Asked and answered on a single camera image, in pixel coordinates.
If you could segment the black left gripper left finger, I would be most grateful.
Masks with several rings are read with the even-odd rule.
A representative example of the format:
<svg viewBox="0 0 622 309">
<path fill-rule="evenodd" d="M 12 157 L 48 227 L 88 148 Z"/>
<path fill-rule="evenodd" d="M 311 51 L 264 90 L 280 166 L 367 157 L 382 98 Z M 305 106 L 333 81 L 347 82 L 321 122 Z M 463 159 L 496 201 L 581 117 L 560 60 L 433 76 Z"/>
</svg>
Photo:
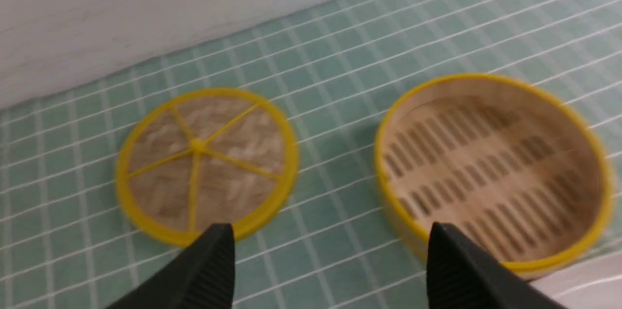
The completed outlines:
<svg viewBox="0 0 622 309">
<path fill-rule="evenodd" d="M 235 293 L 235 235 L 214 223 L 189 247 L 109 309 L 230 309 Z"/>
</svg>

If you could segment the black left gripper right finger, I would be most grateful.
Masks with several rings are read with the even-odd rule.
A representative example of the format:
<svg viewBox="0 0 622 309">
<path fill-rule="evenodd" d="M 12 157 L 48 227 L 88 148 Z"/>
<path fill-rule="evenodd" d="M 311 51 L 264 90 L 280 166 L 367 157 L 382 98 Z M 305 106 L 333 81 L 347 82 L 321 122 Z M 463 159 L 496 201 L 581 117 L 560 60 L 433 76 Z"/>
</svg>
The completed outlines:
<svg viewBox="0 0 622 309">
<path fill-rule="evenodd" d="M 427 247 L 430 309 L 562 309 L 451 223 L 433 223 Z"/>
</svg>

